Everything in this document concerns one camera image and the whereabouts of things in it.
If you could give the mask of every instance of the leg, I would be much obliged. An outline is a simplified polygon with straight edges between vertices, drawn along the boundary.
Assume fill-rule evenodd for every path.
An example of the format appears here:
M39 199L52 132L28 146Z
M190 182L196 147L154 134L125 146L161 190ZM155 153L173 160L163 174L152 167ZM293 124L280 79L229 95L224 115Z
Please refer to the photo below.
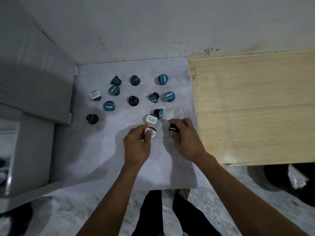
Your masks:
M140 209L139 220L132 236L163 235L162 192L150 190Z
M181 194L175 194L173 211L180 222L183 232L189 236L221 235L211 225L203 212L187 201Z

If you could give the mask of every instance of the white tabletop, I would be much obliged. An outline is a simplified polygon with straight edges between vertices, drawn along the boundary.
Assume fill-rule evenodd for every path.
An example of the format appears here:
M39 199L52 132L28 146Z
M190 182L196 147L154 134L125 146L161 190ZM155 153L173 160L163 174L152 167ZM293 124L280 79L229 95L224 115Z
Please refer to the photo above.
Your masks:
M160 74L168 75L166 85L157 82ZM108 89L116 75L122 80L120 95L110 96ZM132 75L140 78L138 86L130 84ZM100 91L100 101L89 99L93 90ZM170 103L163 101L163 93L167 91L176 95ZM153 92L161 96L158 103L147 98ZM139 98L135 107L128 104L131 95ZM102 108L108 100L115 103L112 112ZM51 195L107 192L124 163L123 138L159 108L164 110L163 119L153 126L157 135L151 140L150 157L141 168L133 190L204 186L202 172L179 155L168 134L167 119L171 118L190 117L198 129L188 61L179 57L79 66L73 89L72 124L57 126L55 130L51 180L63 179L64 185ZM88 114L97 114L99 122L90 125L86 121Z

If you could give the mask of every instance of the marble floor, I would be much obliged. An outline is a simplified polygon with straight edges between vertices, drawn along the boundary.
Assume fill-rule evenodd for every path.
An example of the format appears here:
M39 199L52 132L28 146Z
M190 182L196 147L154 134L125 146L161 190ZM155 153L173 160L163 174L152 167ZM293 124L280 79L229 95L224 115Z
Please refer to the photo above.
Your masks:
M263 175L262 167L226 169L309 235L315 235L315 208L270 185ZM120 236L131 235L135 229L146 194L144 191L131 194ZM34 215L25 236L75 235L102 197L102 194L86 194L34 200ZM172 197L170 190L162 191L164 231L168 236L177 236L182 235L182 230L172 211ZM204 212L222 235L241 235L209 183L203 188L192 189L189 201ZM10 221L1 218L0 236L6 236L9 227Z

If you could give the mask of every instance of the plywood panel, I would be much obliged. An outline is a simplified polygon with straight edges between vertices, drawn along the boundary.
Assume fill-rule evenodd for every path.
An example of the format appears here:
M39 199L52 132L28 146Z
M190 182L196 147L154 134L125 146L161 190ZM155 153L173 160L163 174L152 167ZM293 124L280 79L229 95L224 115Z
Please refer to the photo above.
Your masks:
M315 51L189 66L200 136L220 164L315 161Z

